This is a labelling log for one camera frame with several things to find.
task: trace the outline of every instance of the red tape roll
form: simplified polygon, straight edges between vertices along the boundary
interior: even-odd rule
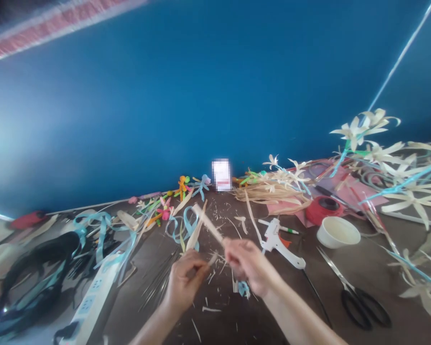
[[[340,217],[342,214],[343,206],[328,196],[316,197],[305,210],[306,219],[318,226],[321,226],[325,217]]]

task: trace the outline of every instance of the white cup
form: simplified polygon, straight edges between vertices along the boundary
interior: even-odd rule
[[[361,234],[356,227],[340,217],[324,218],[317,237],[323,246],[330,249],[358,244],[361,240]]]

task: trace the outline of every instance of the scissors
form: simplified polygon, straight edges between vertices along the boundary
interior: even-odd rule
[[[345,277],[340,273],[339,269],[335,266],[332,260],[329,259],[323,249],[318,247],[318,250],[343,284],[341,303],[350,319],[365,331],[372,330],[372,323],[370,322],[369,316],[380,326],[391,328],[391,318],[380,302],[378,302],[367,292],[351,285],[348,280],[346,280]]]

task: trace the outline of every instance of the power strip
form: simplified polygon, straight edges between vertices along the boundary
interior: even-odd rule
[[[120,255],[115,253],[105,259],[73,316],[70,324],[74,325],[74,331],[71,337],[63,338],[59,345],[86,345],[120,269]]]

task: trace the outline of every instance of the scissors blade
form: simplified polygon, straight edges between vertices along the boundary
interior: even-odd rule
[[[324,252],[324,250],[320,247],[317,247],[317,249],[319,250],[319,252],[321,253],[322,257],[324,258],[324,260],[326,260],[326,262],[329,264],[329,266],[332,268],[332,270],[334,271],[334,273],[337,275],[337,277],[341,280],[342,283],[344,284],[348,284],[348,281],[345,279],[345,277],[343,276],[343,274],[341,274],[341,272],[339,271],[339,269],[336,267],[336,265],[332,262],[332,260],[329,259],[329,257],[326,255],[326,253]]]

